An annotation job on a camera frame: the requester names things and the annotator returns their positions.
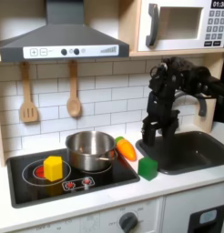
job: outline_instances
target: wooden spatula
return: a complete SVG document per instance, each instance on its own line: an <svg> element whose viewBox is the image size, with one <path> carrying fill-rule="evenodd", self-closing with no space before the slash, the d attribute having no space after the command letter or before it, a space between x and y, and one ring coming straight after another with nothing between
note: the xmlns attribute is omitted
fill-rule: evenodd
<svg viewBox="0 0 224 233"><path fill-rule="evenodd" d="M80 115L81 106L77 98L77 63L74 61L70 61L69 68L71 96L67 101L66 107L70 116L78 117Z"/></svg>
<svg viewBox="0 0 224 233"><path fill-rule="evenodd" d="M24 103L21 105L20 108L20 118L23 122L34 122L37 121L38 114L36 106L31 101L28 63L21 63L20 70L22 75L24 91Z"/></svg>

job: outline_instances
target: yellow block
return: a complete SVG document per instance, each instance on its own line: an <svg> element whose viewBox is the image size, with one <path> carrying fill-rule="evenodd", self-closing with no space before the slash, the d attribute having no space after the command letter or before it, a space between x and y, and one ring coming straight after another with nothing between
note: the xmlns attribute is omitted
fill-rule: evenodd
<svg viewBox="0 0 224 233"><path fill-rule="evenodd" d="M62 157L48 157L44 161L44 177L51 182L63 178Z"/></svg>

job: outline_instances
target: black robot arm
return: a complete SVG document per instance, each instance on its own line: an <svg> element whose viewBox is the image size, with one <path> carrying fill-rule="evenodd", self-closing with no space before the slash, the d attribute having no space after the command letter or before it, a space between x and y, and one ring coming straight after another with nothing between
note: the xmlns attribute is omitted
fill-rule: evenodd
<svg viewBox="0 0 224 233"><path fill-rule="evenodd" d="M176 90L196 98L216 98L224 101L224 84L211 76L204 66L194 66L189 61L171 57L150 71L148 116L143 120L142 136L145 144L154 146L156 131L162 130L164 138L172 138L178 128L178 110L172 110Z"/></svg>

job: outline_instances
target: orange carrot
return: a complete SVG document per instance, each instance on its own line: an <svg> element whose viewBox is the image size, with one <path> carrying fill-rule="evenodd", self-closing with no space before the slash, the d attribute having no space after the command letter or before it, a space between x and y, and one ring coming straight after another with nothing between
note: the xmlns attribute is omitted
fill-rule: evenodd
<svg viewBox="0 0 224 233"><path fill-rule="evenodd" d="M131 161L137 160L137 154L132 144L123 137L117 137L117 151L125 158Z"/></svg>

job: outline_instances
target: microwave keypad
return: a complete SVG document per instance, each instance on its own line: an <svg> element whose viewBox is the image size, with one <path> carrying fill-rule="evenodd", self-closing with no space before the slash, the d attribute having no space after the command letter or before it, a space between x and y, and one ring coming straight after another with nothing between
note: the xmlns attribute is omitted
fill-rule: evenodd
<svg viewBox="0 0 224 233"><path fill-rule="evenodd" d="M204 46L220 46L224 32L224 10L210 10Z"/></svg>

